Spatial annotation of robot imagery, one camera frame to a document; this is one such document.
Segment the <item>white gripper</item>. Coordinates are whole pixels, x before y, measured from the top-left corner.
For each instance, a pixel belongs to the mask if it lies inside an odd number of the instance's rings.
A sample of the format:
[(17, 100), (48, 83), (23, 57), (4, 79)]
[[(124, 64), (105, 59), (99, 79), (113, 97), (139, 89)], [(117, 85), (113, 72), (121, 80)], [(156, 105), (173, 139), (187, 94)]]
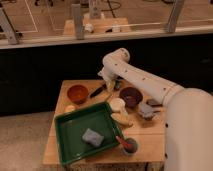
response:
[(106, 83), (106, 87), (108, 91), (112, 91), (115, 87), (115, 81), (117, 78), (116, 73), (113, 70), (110, 70), (108, 68), (102, 68), (98, 75), (103, 78), (103, 80)]

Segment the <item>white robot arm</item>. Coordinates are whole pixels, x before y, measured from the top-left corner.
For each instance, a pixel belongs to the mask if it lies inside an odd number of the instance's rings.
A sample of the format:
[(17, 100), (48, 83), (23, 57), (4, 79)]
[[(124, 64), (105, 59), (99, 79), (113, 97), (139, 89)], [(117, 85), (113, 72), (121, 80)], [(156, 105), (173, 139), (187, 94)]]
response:
[(128, 50), (119, 48), (103, 57), (99, 75), (106, 82), (120, 76), (164, 106), (164, 171), (213, 171), (213, 96), (133, 67), (129, 60)]

